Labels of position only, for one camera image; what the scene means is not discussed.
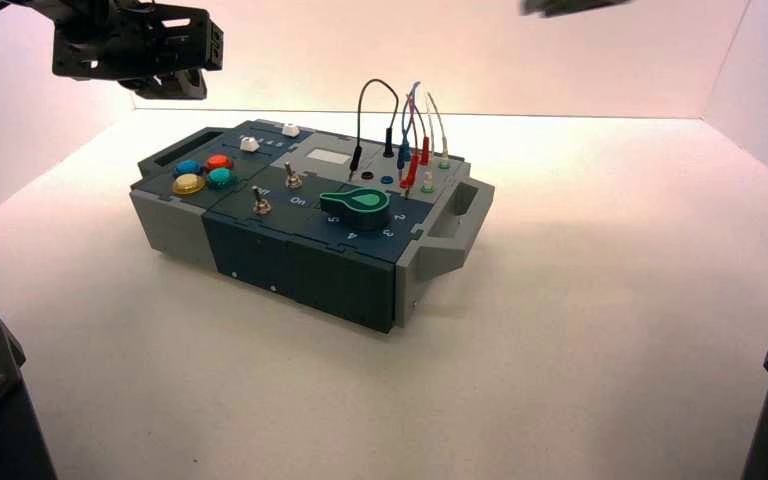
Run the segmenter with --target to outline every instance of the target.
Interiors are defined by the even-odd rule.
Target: white slider
[[[299,136],[299,133],[301,133],[299,127],[292,123],[285,123],[284,126],[281,127],[281,135],[284,135],[285,137],[296,138]]]
[[[258,148],[260,148],[260,144],[254,137],[243,137],[240,140],[240,150],[244,152],[256,152]]]

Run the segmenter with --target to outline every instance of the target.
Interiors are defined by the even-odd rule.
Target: display screen
[[[308,153],[307,158],[313,158],[316,160],[322,160],[323,162],[336,163],[336,164],[342,165],[346,163],[346,160],[349,159],[349,156],[346,155],[345,153],[337,153],[337,152],[332,152],[329,150],[323,150],[321,148],[317,148],[312,152]]]

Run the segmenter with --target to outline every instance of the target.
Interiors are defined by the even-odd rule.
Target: dark blue panel
[[[302,231],[312,215],[319,213],[316,208],[319,194],[342,187],[341,183],[332,180],[308,176],[303,178],[301,188],[291,190],[284,184],[285,179],[283,168],[266,167],[238,191],[213,205],[210,211],[238,222],[251,220],[278,232],[295,234]],[[255,185],[272,206],[267,215],[258,216],[252,211],[254,196],[251,188]]]
[[[202,221],[220,273],[293,297],[287,235],[214,212],[206,212]]]
[[[429,203],[405,200],[404,197],[391,193],[390,223],[381,231],[354,231],[338,217],[329,216],[317,209],[316,214],[307,221],[299,234],[322,242],[333,250],[342,251],[349,247],[359,254],[396,263],[413,239],[411,229],[414,225],[424,222],[429,211]]]
[[[285,137],[281,134],[281,127],[270,125],[263,122],[245,122],[240,126],[232,128],[228,133],[219,138],[218,145],[235,149],[238,155],[249,161],[272,163],[279,157],[311,136],[311,132],[301,131],[295,138]],[[257,139],[260,148],[256,152],[243,152],[240,150],[240,140],[243,137],[253,137]]]
[[[395,266],[351,250],[334,252],[296,237],[287,243],[293,298],[305,305],[389,332],[394,322]]]

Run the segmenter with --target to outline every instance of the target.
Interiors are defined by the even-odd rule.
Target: control panel
[[[427,150],[405,189],[388,150],[264,120],[206,128],[141,161],[130,195],[152,248],[389,332],[464,265],[494,189]]]

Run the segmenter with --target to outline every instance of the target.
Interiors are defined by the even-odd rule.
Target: teal button
[[[207,174],[207,181],[213,188],[225,188],[234,183],[234,174],[227,168],[217,168]]]

